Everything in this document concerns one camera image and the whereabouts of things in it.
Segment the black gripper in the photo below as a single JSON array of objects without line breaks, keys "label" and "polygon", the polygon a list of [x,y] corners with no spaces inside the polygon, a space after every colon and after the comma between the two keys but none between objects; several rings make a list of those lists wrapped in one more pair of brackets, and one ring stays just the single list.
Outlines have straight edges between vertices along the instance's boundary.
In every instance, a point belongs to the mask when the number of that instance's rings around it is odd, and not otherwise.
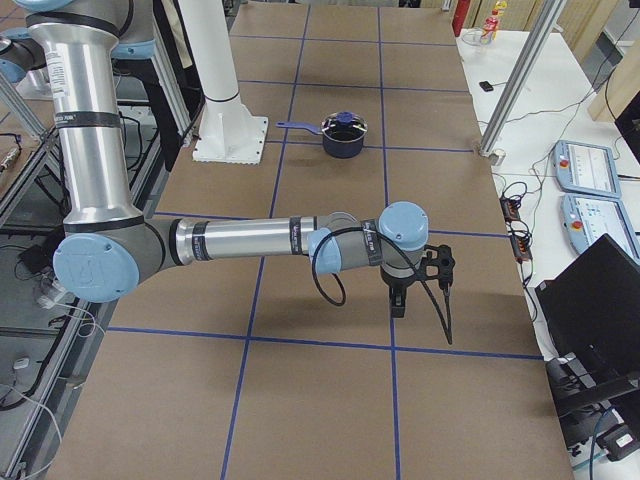
[{"label": "black gripper", "polygon": [[403,318],[406,312],[406,291],[419,280],[411,268],[397,268],[388,263],[380,267],[383,282],[389,289],[389,309],[392,318]]}]

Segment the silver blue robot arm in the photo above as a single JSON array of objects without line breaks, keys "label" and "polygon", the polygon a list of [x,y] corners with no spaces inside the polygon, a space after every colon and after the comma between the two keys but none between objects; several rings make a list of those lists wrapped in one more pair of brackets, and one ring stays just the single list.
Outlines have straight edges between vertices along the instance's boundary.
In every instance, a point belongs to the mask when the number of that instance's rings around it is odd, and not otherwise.
[{"label": "silver blue robot arm", "polygon": [[136,1],[26,1],[31,37],[46,59],[71,210],[53,256],[75,296],[116,300],[152,275],[195,261],[303,255],[314,275],[377,266],[398,310],[403,290],[425,282],[426,213],[410,202],[376,220],[337,212],[221,222],[155,223],[131,199],[111,59],[119,43],[151,39],[152,7]]}]

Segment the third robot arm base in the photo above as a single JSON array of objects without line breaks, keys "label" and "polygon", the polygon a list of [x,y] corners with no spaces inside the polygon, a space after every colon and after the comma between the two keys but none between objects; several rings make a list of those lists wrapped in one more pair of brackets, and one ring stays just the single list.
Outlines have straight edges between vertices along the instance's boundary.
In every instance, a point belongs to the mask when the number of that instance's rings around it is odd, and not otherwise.
[{"label": "third robot arm base", "polygon": [[1,32],[1,73],[30,100],[68,100],[68,52],[63,43],[43,47],[24,27]]}]

